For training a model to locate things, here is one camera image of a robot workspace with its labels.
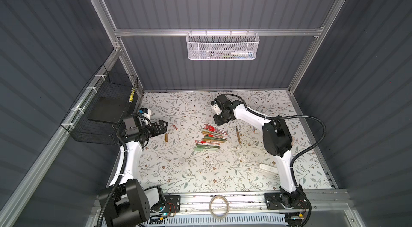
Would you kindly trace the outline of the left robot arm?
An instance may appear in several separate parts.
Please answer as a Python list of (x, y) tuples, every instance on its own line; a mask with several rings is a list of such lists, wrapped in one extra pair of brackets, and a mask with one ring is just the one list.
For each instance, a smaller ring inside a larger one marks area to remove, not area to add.
[(150, 219), (151, 210), (163, 217), (166, 199), (160, 186), (143, 189), (140, 185), (138, 163), (150, 138), (167, 132), (168, 122), (151, 120), (151, 111), (141, 108), (138, 113), (123, 118), (116, 137), (120, 157), (109, 186), (101, 190), (101, 205), (96, 225), (108, 227), (136, 227)]

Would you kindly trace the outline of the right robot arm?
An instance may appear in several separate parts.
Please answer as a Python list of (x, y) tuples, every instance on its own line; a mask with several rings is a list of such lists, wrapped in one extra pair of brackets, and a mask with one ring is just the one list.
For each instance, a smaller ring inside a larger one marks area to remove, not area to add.
[[(281, 198), (286, 208), (292, 208), (300, 198), (306, 198), (303, 188), (298, 185), (293, 166), (298, 157), (314, 149), (325, 138), (327, 129), (322, 120), (307, 115), (271, 117), (251, 109), (247, 106), (244, 99), (235, 94), (221, 94), (217, 96), (211, 101), (211, 107), (215, 112), (213, 119), (218, 126), (239, 119), (261, 131), (265, 150), (275, 157), (281, 183)], [(323, 133), (315, 144), (293, 157), (291, 152), (292, 135), (285, 121), (296, 118), (317, 121), (323, 129)]]

